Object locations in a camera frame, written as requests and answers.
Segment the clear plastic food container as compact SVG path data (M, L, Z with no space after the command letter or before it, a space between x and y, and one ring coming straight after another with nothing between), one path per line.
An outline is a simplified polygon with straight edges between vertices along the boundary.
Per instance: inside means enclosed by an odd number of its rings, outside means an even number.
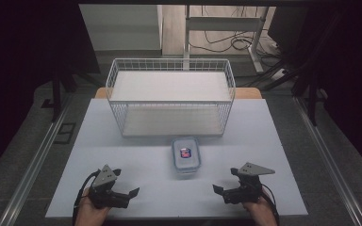
M178 173L194 173L201 166L196 137L178 137L172 142L173 164Z

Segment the person's right hand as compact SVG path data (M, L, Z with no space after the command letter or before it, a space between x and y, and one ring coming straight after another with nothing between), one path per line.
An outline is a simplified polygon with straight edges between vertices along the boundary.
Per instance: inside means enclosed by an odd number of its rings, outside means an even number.
M257 202L244 202L242 206L254 220L255 226L277 226L271 206L263 197Z

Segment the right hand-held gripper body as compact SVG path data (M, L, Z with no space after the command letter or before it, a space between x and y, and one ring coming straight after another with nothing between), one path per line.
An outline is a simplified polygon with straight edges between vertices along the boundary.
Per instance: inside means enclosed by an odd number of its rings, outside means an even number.
M257 202L262 193L260 175L275 174L274 169L268 169L246 162L239 169L239 187L225 190L222 194L225 203Z

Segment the white cabinet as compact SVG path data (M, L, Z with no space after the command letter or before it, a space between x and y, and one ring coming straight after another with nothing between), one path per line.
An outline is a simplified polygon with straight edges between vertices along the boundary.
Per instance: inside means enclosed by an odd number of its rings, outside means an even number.
M161 5L78 5L95 51L162 49Z

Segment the white power strip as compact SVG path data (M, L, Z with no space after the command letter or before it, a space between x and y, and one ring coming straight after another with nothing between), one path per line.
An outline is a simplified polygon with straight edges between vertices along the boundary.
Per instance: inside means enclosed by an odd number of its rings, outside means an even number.
M285 74L287 73L287 71L285 69L280 69L278 72L276 72L271 79L272 80L277 80L281 77L283 77Z

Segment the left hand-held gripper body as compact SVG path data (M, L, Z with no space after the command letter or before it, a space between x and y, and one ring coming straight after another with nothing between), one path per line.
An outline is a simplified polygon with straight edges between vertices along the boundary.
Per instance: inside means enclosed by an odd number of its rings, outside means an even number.
M104 207L128 207L128 196L112 190L117 177L108 165L104 165L93 180L89 188L89 198L97 209Z

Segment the white desk frame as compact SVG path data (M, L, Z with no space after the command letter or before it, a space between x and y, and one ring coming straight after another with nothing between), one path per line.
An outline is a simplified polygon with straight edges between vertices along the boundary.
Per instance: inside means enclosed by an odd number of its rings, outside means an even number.
M191 17L190 5L185 6L185 39L183 58L189 58L189 32L190 31L241 31L253 32L253 41L248 47L248 52L257 73L263 73L264 69L258 58L257 46L266 23L269 7L262 9L261 15L254 18L231 17Z

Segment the white wire basket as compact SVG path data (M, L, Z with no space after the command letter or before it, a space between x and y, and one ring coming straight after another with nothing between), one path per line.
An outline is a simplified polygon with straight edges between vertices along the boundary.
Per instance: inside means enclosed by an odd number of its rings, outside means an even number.
M125 137L220 137L235 95L227 59L116 58L106 81Z

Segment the metal floor rail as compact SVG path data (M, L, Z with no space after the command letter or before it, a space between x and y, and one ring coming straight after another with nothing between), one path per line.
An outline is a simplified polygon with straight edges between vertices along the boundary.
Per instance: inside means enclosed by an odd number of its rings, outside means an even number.
M66 94L64 96L61 105L61 111L58 114L57 119L50 124L50 127L46 132L39 149L31 159L25 174L17 185L5 211L0 217L0 226L14 226L14 223L16 222L25 204L26 198L29 195L32 186L34 185L38 174L40 173L41 167L49 153L55 137L58 134L59 128L67 115L73 97L74 96L72 94Z
M293 101L296 104L304 124L312 137L315 146L321 156L324 166L326 167L335 187L337 193L342 199L343 204L354 224L354 226L362 226L362 208L358 202L358 199L354 195L353 191L349 187L345 178L343 177L337 162L332 156L328 146L326 145L320 130L309 119L308 108L304 104L304 99L300 97L293 97Z

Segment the black stand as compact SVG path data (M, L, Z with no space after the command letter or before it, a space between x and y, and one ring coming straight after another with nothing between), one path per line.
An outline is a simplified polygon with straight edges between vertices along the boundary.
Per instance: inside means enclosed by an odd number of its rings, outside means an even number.
M298 78L292 87L292 95L301 97L306 91L306 115L310 122L316 126L316 103L318 101L319 71L309 64L304 64L297 70Z
M42 108L52 108L52 122L58 121L59 115L64 111L64 106L61 99L61 88L66 92L76 92L77 84L74 80L74 75L86 80L97 88L101 88L103 83L94 78L90 73L82 71L79 67L69 63L60 63L55 66L52 74L52 98L45 99L42 103Z

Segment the person's left hand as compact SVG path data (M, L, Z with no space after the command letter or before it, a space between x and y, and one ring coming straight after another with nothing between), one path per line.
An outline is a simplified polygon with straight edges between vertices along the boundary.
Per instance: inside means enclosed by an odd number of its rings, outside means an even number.
M89 190L85 188L76 210L74 226L102 226L110 208L97 209L89 198Z

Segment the black floor frame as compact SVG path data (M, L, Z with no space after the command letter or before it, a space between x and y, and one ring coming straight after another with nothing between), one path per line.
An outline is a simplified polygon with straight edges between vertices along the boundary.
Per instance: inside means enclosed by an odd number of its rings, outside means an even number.
M54 143L60 145L69 144L73 137L75 126L76 126L75 122L62 123L56 134Z

